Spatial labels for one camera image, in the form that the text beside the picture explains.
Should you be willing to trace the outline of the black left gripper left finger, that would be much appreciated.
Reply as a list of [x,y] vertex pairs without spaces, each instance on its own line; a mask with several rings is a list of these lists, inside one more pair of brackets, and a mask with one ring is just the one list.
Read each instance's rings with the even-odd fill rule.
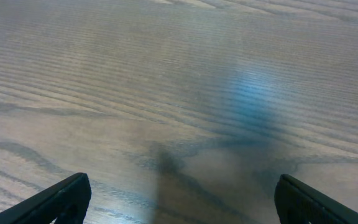
[[83,223],[90,200],[88,175],[75,173],[0,212],[0,224]]

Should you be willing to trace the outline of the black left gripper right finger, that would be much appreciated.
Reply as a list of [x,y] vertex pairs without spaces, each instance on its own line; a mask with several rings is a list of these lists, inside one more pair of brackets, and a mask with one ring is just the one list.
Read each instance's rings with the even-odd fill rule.
[[358,224],[358,213],[288,174],[275,187],[281,224]]

